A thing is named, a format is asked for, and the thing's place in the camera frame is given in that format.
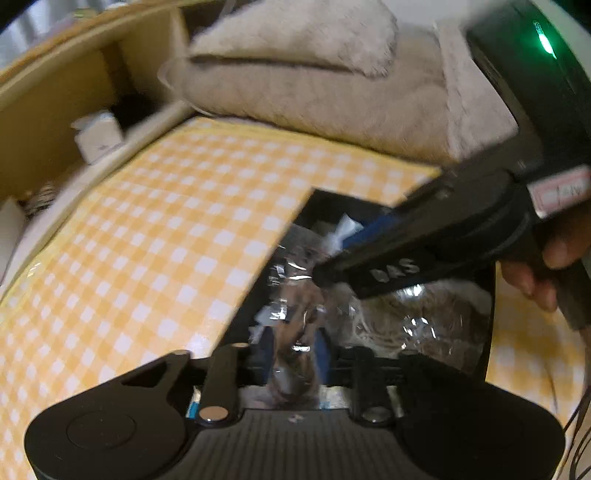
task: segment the ribbed black surface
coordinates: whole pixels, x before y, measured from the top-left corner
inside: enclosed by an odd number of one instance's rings
[[[395,437],[353,423],[346,410],[247,410],[201,432],[163,480],[431,480]]]

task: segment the clear plastic wrap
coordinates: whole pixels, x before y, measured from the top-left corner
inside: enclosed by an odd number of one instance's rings
[[[441,280],[359,301],[347,286],[327,296],[324,326],[342,346],[395,358],[417,351],[471,373],[489,335],[491,295],[476,284]]]
[[[491,296],[467,281],[443,280],[359,301],[344,284],[327,290],[311,269],[327,257],[322,237],[298,227],[286,234],[268,276],[271,301],[261,325],[274,331],[274,360],[264,394],[271,408],[317,407],[320,375],[314,354],[318,327],[341,346],[362,345],[395,358],[417,351],[472,372],[489,333]]]

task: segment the white container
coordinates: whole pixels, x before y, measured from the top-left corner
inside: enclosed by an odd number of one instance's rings
[[[72,128],[79,131],[75,138],[76,144],[82,158],[89,165],[123,143],[119,122],[107,110],[79,118],[72,124]]]
[[[9,198],[0,206],[0,280],[4,277],[26,223],[25,212],[14,199]]]

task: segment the plastic bag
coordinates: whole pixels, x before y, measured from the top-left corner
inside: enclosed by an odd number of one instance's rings
[[[395,358],[417,351],[471,373],[489,335],[491,295],[463,280],[441,280],[359,301],[347,286],[327,300],[325,328],[342,346]]]

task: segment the white label sticker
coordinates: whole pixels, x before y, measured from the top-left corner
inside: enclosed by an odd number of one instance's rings
[[[528,185],[540,218],[591,198],[591,167],[581,165]]]

